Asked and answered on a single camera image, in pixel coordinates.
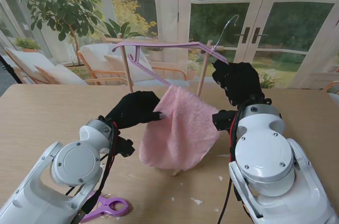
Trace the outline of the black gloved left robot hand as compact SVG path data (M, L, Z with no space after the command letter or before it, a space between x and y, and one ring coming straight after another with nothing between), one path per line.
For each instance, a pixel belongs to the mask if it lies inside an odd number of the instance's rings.
M115 123L118 129L126 129L140 123L159 121L165 114L155 111L160 99L152 91L137 91L124 96L105 117Z

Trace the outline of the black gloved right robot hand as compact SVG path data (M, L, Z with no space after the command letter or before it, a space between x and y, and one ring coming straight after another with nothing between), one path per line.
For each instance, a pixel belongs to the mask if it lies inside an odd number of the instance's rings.
M260 86L257 71L250 63L225 63L216 60L213 63L215 71L213 80L225 91L232 106L241 107L253 104L272 104L270 98L265 98Z

